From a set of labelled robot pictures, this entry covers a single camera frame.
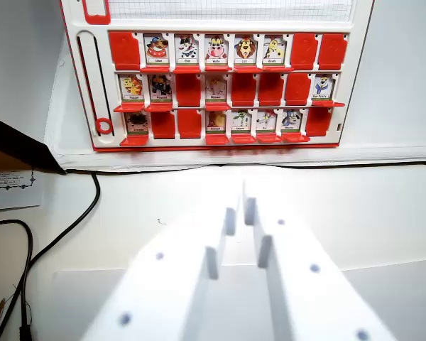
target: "black wire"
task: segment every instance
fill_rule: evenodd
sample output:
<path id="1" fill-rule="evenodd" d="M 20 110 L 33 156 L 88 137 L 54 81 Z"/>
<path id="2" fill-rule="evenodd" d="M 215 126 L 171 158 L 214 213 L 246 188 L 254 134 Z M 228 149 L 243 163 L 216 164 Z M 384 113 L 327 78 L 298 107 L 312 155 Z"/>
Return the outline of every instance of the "black wire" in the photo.
<path id="1" fill-rule="evenodd" d="M 23 284 L 22 284 L 22 295 L 21 295 L 21 319 L 22 319 L 22 325 L 27 325 L 26 282 L 27 282 L 28 270 L 30 268 L 31 254 L 33 252 L 33 235 L 31 234 L 30 227 L 28 227 L 28 225 L 25 222 L 23 222 L 22 220 L 18 220 L 18 219 L 0 220 L 0 225 L 3 225 L 3 224 L 19 224 L 27 232 L 28 251 L 27 251 L 26 265 L 23 268 L 23 273 L 22 273 L 22 280 L 23 280 L 22 283 Z"/>
<path id="2" fill-rule="evenodd" d="M 57 238 L 55 238 L 49 245 L 47 245 L 44 249 L 42 249 L 41 251 L 39 251 L 36 256 L 33 257 L 33 259 L 30 262 L 30 266 L 28 268 L 28 270 L 30 270 L 32 268 L 32 266 L 37 262 L 37 260 L 39 260 L 39 258 L 42 257 L 42 255 L 44 255 L 47 251 L 49 251 L 50 249 L 52 249 L 52 247 L 54 247 L 54 245 L 56 245 L 66 234 L 68 234 L 72 229 L 74 229 L 92 210 L 93 207 L 98 203 L 99 200 L 99 196 L 101 195 L 101 188 L 99 187 L 99 182 L 98 182 L 98 178 L 96 173 L 92 173 L 92 178 L 94 181 L 94 186 L 97 190 L 96 195 L 94 196 L 94 199 L 92 201 L 92 203 L 90 204 L 90 206 L 85 210 L 84 213 L 81 214 L 80 217 L 78 217 L 76 219 L 75 222 L 73 222 L 69 227 L 67 227 L 67 229 L 65 229 L 62 233 L 60 233 Z M 6 310 L 6 314 L 3 317 L 3 321 L 0 324 L 0 337 L 3 334 L 3 331 L 5 330 L 6 324 L 9 321 L 9 318 L 13 312 L 14 306 L 16 305 L 16 301 L 18 299 L 19 293 L 21 292 L 23 287 L 23 274 L 21 277 L 21 280 L 19 281 L 19 284 L 17 285 L 17 289 L 13 295 L 13 298 L 11 299 L 11 302 L 9 303 L 9 307 Z"/>

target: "red flap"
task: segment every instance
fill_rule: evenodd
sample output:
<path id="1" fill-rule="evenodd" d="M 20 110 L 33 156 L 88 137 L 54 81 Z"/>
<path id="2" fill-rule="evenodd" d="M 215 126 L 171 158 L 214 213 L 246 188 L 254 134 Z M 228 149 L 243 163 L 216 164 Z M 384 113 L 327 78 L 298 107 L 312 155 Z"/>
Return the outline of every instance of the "red flap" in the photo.
<path id="1" fill-rule="evenodd" d="M 310 140 L 309 137 L 301 133 L 282 133 L 281 138 L 285 142 L 308 142 Z"/>
<path id="2" fill-rule="evenodd" d="M 311 79 L 307 73 L 290 73 L 285 86 L 285 103 L 287 105 L 306 105 L 310 89 Z"/>
<path id="3" fill-rule="evenodd" d="M 206 65 L 205 66 L 205 71 L 230 71 L 232 70 L 231 67 L 229 67 L 228 65 Z"/>
<path id="4" fill-rule="evenodd" d="M 235 65 L 234 71 L 237 73 L 260 73 L 262 69 L 259 69 L 255 65 Z"/>
<path id="5" fill-rule="evenodd" d="M 200 107 L 200 79 L 194 73 L 176 75 L 179 107 Z"/>
<path id="6" fill-rule="evenodd" d="M 226 134 L 207 134 L 205 136 L 205 143 L 209 146 L 228 144 L 228 142 Z"/>
<path id="7" fill-rule="evenodd" d="M 169 65 L 147 65 L 141 72 L 143 73 L 168 73 L 170 72 Z"/>
<path id="8" fill-rule="evenodd" d="M 109 25 L 111 23 L 111 14 L 109 11 L 109 0 L 104 0 L 104 8 L 106 9 L 106 15 L 104 16 L 90 16 L 87 10 L 87 4 L 85 0 L 82 0 L 84 6 L 85 21 L 90 25 Z"/>
<path id="9" fill-rule="evenodd" d="M 175 116 L 170 112 L 152 112 L 151 128 L 155 139 L 174 139 Z"/>
<path id="10" fill-rule="evenodd" d="M 196 109 L 179 109 L 178 131 L 181 139 L 200 139 L 202 115 Z"/>
<path id="11" fill-rule="evenodd" d="M 293 67 L 285 67 L 284 65 L 264 66 L 263 71 L 265 72 L 292 72 Z"/>
<path id="12" fill-rule="evenodd" d="M 115 112 L 139 112 L 145 107 L 143 102 L 122 102 L 117 108 L 114 109 Z"/>
<path id="13" fill-rule="evenodd" d="M 344 103 L 333 102 L 333 101 L 312 101 L 314 107 L 345 107 Z"/>
<path id="14" fill-rule="evenodd" d="M 274 144 L 276 142 L 281 142 L 281 138 L 276 135 L 276 133 L 257 134 L 256 138 L 261 144 Z"/>
<path id="15" fill-rule="evenodd" d="M 234 73 L 232 78 L 232 105 L 251 107 L 256 97 L 257 81 L 251 73 Z"/>
<path id="16" fill-rule="evenodd" d="M 112 60 L 117 70 L 139 70 L 139 43 L 132 32 L 109 32 Z"/>
<path id="17" fill-rule="evenodd" d="M 120 146 L 122 147 L 139 147 L 145 146 L 148 141 L 148 135 L 130 135 L 124 139 Z"/>
<path id="18" fill-rule="evenodd" d="M 328 108 L 310 108 L 307 115 L 306 135 L 325 136 L 332 120 L 332 113 Z"/>
<path id="19" fill-rule="evenodd" d="M 320 70 L 340 70 L 346 55 L 347 40 L 342 33 L 325 33 L 319 54 Z"/>
<path id="20" fill-rule="evenodd" d="M 284 80 L 280 73 L 263 73 L 258 89 L 258 100 L 262 106 L 281 105 Z"/>
<path id="21" fill-rule="evenodd" d="M 226 102 L 207 102 L 205 108 L 208 112 L 225 112 L 230 109 Z"/>
<path id="22" fill-rule="evenodd" d="M 200 73 L 199 65 L 177 65 L 175 70 L 173 70 L 175 74 L 181 73 Z"/>
<path id="23" fill-rule="evenodd" d="M 290 56 L 291 66 L 295 70 L 312 70 L 318 44 L 314 33 L 294 34 L 292 55 Z"/>
<path id="24" fill-rule="evenodd" d="M 148 108 L 145 109 L 146 112 L 169 112 L 173 108 L 172 102 L 161 102 L 161 103 L 150 103 Z"/>
<path id="25" fill-rule="evenodd" d="M 256 142 L 251 134 L 232 134 L 231 137 L 235 144 L 253 144 Z"/>

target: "cartoon dog card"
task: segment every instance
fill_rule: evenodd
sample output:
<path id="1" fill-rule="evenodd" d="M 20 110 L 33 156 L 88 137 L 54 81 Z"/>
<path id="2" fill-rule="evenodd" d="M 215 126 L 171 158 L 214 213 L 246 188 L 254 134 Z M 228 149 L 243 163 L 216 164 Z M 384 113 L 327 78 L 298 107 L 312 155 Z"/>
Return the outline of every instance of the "cartoon dog card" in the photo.
<path id="1" fill-rule="evenodd" d="M 144 34 L 143 42 L 148 64 L 169 64 L 169 42 L 164 39 L 162 34 Z"/>
<path id="2" fill-rule="evenodd" d="M 227 65 L 227 53 L 229 45 L 222 34 L 207 34 L 205 36 L 205 64 Z"/>
<path id="3" fill-rule="evenodd" d="M 143 102 L 142 81 L 136 74 L 119 75 L 119 84 L 123 102 Z"/>
<path id="4" fill-rule="evenodd" d="M 226 114 L 223 112 L 207 112 L 205 115 L 206 134 L 224 134 L 226 132 Z"/>
<path id="5" fill-rule="evenodd" d="M 256 64 L 257 42 L 251 36 L 236 36 L 234 46 L 235 64 Z"/>
<path id="6" fill-rule="evenodd" d="M 147 116 L 143 112 L 126 112 L 125 122 L 128 135 L 148 135 Z"/>
<path id="7" fill-rule="evenodd" d="M 300 131 L 303 115 L 298 110 L 289 110 L 283 113 L 283 125 L 281 132 L 297 133 Z"/>
<path id="8" fill-rule="evenodd" d="M 248 110 L 236 110 L 232 112 L 232 130 L 233 134 L 251 133 L 251 114 Z"/>
<path id="9" fill-rule="evenodd" d="M 328 101 L 332 98 L 334 80 L 331 75 L 316 75 L 311 99 Z"/>
<path id="10" fill-rule="evenodd" d="M 222 75 L 205 76 L 205 101 L 225 102 L 227 97 L 227 81 Z"/>
<path id="11" fill-rule="evenodd" d="M 149 75 L 148 85 L 150 87 L 151 102 L 172 101 L 172 87 L 166 75 Z"/>
<path id="12" fill-rule="evenodd" d="M 273 110 L 258 111 L 256 133 L 274 133 L 277 117 Z"/>
<path id="13" fill-rule="evenodd" d="M 192 34 L 175 34 L 177 65 L 199 64 L 199 48 Z"/>
<path id="14" fill-rule="evenodd" d="M 263 64 L 284 65 L 286 42 L 282 36 L 265 36 L 263 39 Z"/>

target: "red circle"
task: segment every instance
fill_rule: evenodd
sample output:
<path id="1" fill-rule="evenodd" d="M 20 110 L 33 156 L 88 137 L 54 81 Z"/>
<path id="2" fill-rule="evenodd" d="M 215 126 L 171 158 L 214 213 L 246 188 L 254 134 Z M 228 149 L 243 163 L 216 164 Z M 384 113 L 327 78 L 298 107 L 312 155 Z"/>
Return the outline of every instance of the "red circle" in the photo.
<path id="1" fill-rule="evenodd" d="M 109 129 L 103 130 L 101 128 L 101 123 L 105 122 L 109 125 Z M 112 121 L 110 119 L 105 119 L 104 117 L 101 119 L 97 119 L 97 131 L 101 134 L 110 134 L 114 129 L 112 128 Z"/>

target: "white grid panel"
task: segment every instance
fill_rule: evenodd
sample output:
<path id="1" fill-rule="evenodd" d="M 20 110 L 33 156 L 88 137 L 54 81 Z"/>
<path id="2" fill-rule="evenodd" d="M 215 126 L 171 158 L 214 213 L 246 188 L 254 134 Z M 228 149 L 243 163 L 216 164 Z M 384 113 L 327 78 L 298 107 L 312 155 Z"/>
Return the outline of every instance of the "white grid panel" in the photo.
<path id="1" fill-rule="evenodd" d="M 353 0 L 109 0 L 114 19 L 349 21 Z"/>

